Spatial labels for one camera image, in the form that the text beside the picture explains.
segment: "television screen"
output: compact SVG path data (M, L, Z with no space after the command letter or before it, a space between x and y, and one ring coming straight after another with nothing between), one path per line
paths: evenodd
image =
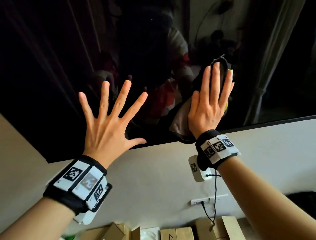
M273 0L3 0L1 114L48 162L83 152L78 92L98 116L125 80L121 115L148 98L125 136L151 146L193 143L187 114L205 67L224 58L234 89L222 133L314 118L316 3Z

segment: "printed symbol on box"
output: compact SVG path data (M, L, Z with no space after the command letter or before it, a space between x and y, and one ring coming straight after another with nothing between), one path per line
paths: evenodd
M196 167L196 165L195 165L195 163L191 164L191 169L192 169L192 172L193 172L193 173L195 173L195 172L198 171L198 170L197 170L197 167Z
M213 144L213 147L215 148L217 152L220 152L226 149L225 145L222 142L217 142Z
M95 184L97 183L98 179L93 176L91 173L88 173L80 182L82 186L84 186L86 189L91 190Z
M103 188L102 188L102 185L100 184L100 186L98 186L97 190L95 191L95 193L93 194L94 195L94 198L95 200L98 200L101 193L103 192Z
M224 144L227 146L227 147L233 147L233 143L229 140L229 139L222 139L222 141L224 142Z
M204 152L208 158L211 158L215 154L215 151L211 146L208 146Z
M80 173L82 173L81 169L78 169L76 167L72 167L68 172L66 172L66 174L63 176L63 178L73 182L80 175Z

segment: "cable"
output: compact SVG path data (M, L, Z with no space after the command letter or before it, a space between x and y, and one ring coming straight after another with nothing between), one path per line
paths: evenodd
M212 8L215 6L216 3L217 3L217 2L213 3L213 5L209 8L209 10L207 11L207 13L204 15L202 21L200 22L200 25L199 25L198 28L197 28L197 33L196 33L196 35L195 35L194 46L196 46L197 38L198 38L198 32L199 32L199 30L200 30L200 27L201 27L202 23L204 22L206 16L209 14L209 12L212 10Z
M213 217L213 220L208 216L203 201L201 202L201 204L202 204L202 207L204 209L204 212L205 212L206 216L208 217L208 219L212 223L212 226L210 227L210 231L212 231L213 227L215 226L215 218L216 218L216 194L217 194L217 183L216 183L216 181L217 181L217 177L221 177L221 175L218 175L217 174L217 170L215 170L215 174L209 174L209 176L215 176L214 217Z

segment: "power outlet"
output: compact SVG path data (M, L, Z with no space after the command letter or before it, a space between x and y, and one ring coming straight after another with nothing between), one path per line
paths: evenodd
M227 197L227 196L228 196L228 194L217 195L216 200L223 198L223 197ZM215 199L215 196L208 197L208 198L194 199L194 200L191 200L191 205L193 206L193 205L201 204L201 202L204 202L204 204L208 204L208 203L213 204L214 199Z

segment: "wristband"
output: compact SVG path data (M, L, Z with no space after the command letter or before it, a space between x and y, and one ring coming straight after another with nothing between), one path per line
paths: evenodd
M106 174L107 170L98 161L81 155L48 182L43 197L60 202L76 215L97 212L112 189Z
M205 171L208 167L217 169L230 157L241 155L226 135L221 135L214 129L201 134L195 146L199 153L197 164L202 171Z

